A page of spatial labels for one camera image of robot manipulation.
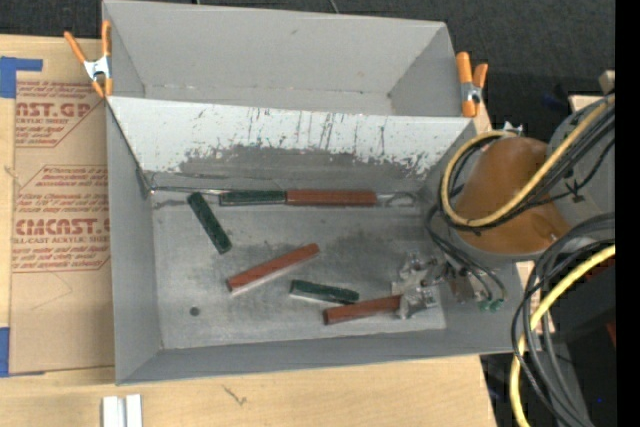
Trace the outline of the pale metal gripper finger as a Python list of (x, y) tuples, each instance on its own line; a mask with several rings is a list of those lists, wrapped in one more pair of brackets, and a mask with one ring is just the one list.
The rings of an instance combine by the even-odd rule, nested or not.
[(400, 319), (409, 319), (437, 305), (438, 301), (429, 287), (412, 287), (400, 296), (397, 316)]
[(391, 283), (393, 295), (417, 293), (429, 285), (430, 275), (434, 268), (434, 259), (417, 251), (406, 255), (404, 263), (398, 270), (397, 278)]

